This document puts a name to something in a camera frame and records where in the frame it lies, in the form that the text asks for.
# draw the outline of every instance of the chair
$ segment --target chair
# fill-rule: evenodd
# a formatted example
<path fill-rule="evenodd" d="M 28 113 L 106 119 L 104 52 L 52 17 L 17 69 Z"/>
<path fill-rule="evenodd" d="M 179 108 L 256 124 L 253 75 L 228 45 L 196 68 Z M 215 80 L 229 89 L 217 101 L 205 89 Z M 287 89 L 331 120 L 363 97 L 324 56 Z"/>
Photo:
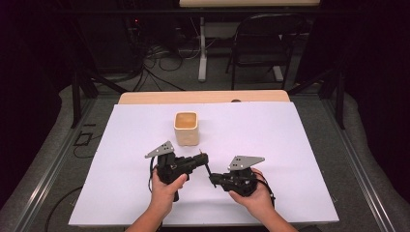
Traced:
<path fill-rule="evenodd" d="M 257 14 L 243 20 L 232 45 L 226 73 L 232 64 L 231 89 L 235 87 L 236 67 L 285 66 L 281 84 L 284 89 L 294 40 L 306 24 L 298 14 Z"/>

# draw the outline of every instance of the gray carpet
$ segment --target gray carpet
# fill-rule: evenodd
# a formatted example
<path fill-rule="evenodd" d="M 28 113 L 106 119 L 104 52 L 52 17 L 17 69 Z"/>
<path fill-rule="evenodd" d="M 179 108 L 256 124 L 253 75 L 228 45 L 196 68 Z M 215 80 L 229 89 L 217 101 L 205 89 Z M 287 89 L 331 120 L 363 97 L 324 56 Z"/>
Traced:
<path fill-rule="evenodd" d="M 156 60 L 156 63 L 152 63 L 155 65 L 153 73 L 186 90 L 228 90 L 230 87 L 230 74 L 223 72 L 227 58 L 219 57 L 219 50 L 213 53 L 211 49 L 210 54 L 207 81 L 205 83 L 197 82 L 197 58 L 184 60 L 181 69 L 174 72 L 160 69 L 159 60 Z M 295 59 L 293 66 L 297 66 L 297 62 L 298 60 Z M 172 57 L 161 59 L 162 68 L 173 70 L 178 66 L 178 59 Z M 295 70 L 296 69 L 291 70 L 290 76 L 294 76 Z M 261 79 L 266 78 L 266 74 L 263 72 L 261 76 Z M 178 91 L 175 87 L 157 78 L 152 78 L 144 74 L 142 78 L 145 79 L 145 77 L 146 81 L 141 81 L 138 86 L 140 91 Z M 118 79 L 119 76 L 110 76 L 109 78 L 115 80 Z M 131 90 L 135 87 L 138 78 L 139 77 L 136 77 L 121 82 L 119 85 Z M 86 157 L 92 157 L 94 155 L 100 142 L 99 135 L 103 134 L 112 106 L 119 99 L 118 94 L 106 86 L 101 84 L 96 85 L 99 88 L 100 95 L 96 100 L 83 100 L 84 108 L 89 107 L 91 110 L 89 114 L 84 115 L 85 119 L 81 122 L 82 126 L 76 130 L 70 129 L 71 122 L 73 121 L 71 88 L 69 87 L 60 93 L 63 99 L 62 111 L 45 144 L 39 151 L 29 170 L 27 170 L 24 179 L 1 210 L 1 231 L 15 231 L 15 228 L 24 228 L 26 231 L 44 231 L 47 217 L 58 200 L 71 190 L 83 185 L 92 161 L 92 158 Z M 238 89 L 258 88 L 278 88 L 278 86 L 274 84 L 238 85 Z M 300 113 L 310 145 L 316 155 L 329 192 L 335 200 L 335 207 L 340 218 L 340 222 L 321 224 L 318 225 L 318 227 L 322 231 L 336 232 L 380 231 L 374 214 L 364 196 L 364 192 L 352 171 L 351 163 L 349 163 L 347 157 L 346 147 L 338 134 L 333 116 L 326 110 L 324 102 L 319 100 L 315 95 L 292 97 L 291 101 L 296 104 L 298 112 Z M 359 114 L 357 113 L 356 104 L 349 96 L 346 96 L 344 115 L 346 133 L 352 140 L 354 149 L 363 162 L 366 173 L 378 192 L 381 198 L 380 200 L 384 203 L 385 210 L 395 227 L 395 231 L 410 231 L 410 207 L 393 190 L 389 180 L 372 158 L 366 146 L 366 135 L 363 131 Z M 75 147 L 73 146 L 73 138 L 76 138 L 81 132 L 92 133 L 94 139 L 90 141 L 88 146 Z M 71 143 L 67 148 L 62 149 L 68 140 L 70 140 Z M 44 173 L 52 166 L 60 153 L 64 154 L 64 159 L 55 172 L 55 179 L 51 181 L 51 188 L 45 192 L 46 198 L 38 202 L 39 207 L 35 208 L 32 211 L 31 217 L 27 218 L 27 216 L 23 215 L 27 210 L 27 202 L 30 202 L 32 193 L 36 193 L 35 190 L 38 183 L 43 180 Z M 67 224 L 73 210 L 73 204 L 79 193 L 80 190 L 70 194 L 59 204 L 49 221 L 48 231 L 124 230 L 124 228 L 85 229 L 68 226 Z M 22 221 L 26 223 L 25 226 L 20 225 Z M 234 230 L 249 231 L 249 228 L 194 228 L 190 231 Z M 189 231 L 189 229 L 165 228 L 163 231 Z M 251 231 L 265 230 L 262 227 L 252 227 Z"/>

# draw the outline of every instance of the metal bracket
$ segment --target metal bracket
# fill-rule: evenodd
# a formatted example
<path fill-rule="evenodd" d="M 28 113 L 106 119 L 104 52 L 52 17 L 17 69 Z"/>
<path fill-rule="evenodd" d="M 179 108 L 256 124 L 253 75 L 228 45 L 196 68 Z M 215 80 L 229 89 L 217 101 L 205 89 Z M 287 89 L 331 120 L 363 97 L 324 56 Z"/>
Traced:
<path fill-rule="evenodd" d="M 228 170 L 229 171 L 244 170 L 264 160 L 265 158 L 261 158 L 261 157 L 236 156 L 229 164 Z"/>
<path fill-rule="evenodd" d="M 161 146 L 158 148 L 154 149 L 152 152 L 148 153 L 145 155 L 145 158 L 152 158 L 152 157 L 157 157 L 169 153 L 174 152 L 174 147 L 172 146 L 172 143 L 168 140 L 165 143 L 163 143 Z"/>

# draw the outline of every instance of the finger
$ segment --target finger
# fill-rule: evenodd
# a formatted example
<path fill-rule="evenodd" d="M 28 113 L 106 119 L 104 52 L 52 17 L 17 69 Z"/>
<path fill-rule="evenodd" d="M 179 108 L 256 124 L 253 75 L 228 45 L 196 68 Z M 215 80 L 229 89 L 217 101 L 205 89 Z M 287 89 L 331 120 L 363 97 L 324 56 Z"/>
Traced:
<path fill-rule="evenodd" d="M 242 202 L 242 196 L 241 196 L 240 194 L 238 194 L 238 193 L 236 193 L 235 191 L 231 190 L 231 191 L 229 192 L 229 195 L 232 197 L 232 199 L 233 199 L 235 202 L 241 204 L 241 202 Z"/>
<path fill-rule="evenodd" d="M 187 180 L 188 175 L 186 173 L 182 174 L 179 176 L 173 183 L 170 184 L 170 186 L 176 191 L 178 189 L 181 189 L 182 186 L 184 185 L 184 182 Z"/>

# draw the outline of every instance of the floor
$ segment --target floor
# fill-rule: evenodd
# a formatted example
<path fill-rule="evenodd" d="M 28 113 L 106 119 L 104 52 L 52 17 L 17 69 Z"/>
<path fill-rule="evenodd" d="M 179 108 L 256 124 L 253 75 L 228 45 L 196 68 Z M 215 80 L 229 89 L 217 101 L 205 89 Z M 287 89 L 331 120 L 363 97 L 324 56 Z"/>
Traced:
<path fill-rule="evenodd" d="M 213 49 L 213 46 L 209 48 L 208 79 L 204 83 L 197 82 L 198 59 L 197 56 L 193 57 L 189 50 L 182 54 L 190 59 L 181 60 L 174 56 L 147 59 L 145 64 L 147 67 L 153 67 L 150 70 L 157 77 L 144 72 L 142 76 L 117 83 L 130 91 L 179 91 L 178 88 L 228 90 L 230 74 L 224 73 L 227 62 L 226 50 L 217 46 L 218 41 L 210 43 L 214 43 L 216 49 Z M 300 40 L 300 50 L 293 59 L 293 68 L 289 74 L 291 79 L 286 89 L 294 84 L 292 76 L 295 76 L 303 44 L 303 40 Z M 181 50 L 187 49 L 190 45 L 192 44 L 186 44 Z M 249 72 L 240 73 L 244 76 L 243 80 L 247 80 L 247 73 Z M 266 71 L 261 73 L 262 79 L 266 77 L 265 74 Z M 124 75 L 110 75 L 107 78 L 118 81 L 124 79 Z M 0 213 L 1 231 L 47 231 L 46 228 L 49 228 L 49 231 L 124 231 L 124 227 L 85 229 L 67 225 L 79 194 L 77 188 L 85 181 L 112 105 L 119 98 L 117 93 L 106 86 L 99 83 L 96 83 L 96 86 L 100 95 L 96 100 L 82 100 L 83 119 L 80 126 L 73 130 L 71 88 L 68 87 L 60 93 L 63 105 L 59 118 L 24 179 L 3 207 Z M 261 88 L 275 89 L 278 86 L 238 85 L 238 89 Z M 315 95 L 317 89 L 318 86 L 312 86 L 303 94 L 291 97 L 291 100 L 297 104 L 312 149 L 319 166 L 323 169 L 325 182 L 335 198 L 340 217 L 340 222 L 319 225 L 319 228 L 322 231 L 410 231 L 408 204 L 397 196 L 369 153 L 366 147 L 366 134 L 361 126 L 354 100 L 346 95 L 346 130 L 339 130 L 333 118 L 333 102 L 319 100 Z M 93 134 L 89 146 L 73 146 L 82 131 Z M 228 231 L 229 228 L 203 230 Z M 264 231 L 263 228 L 253 228 L 253 231 L 256 230 Z"/>

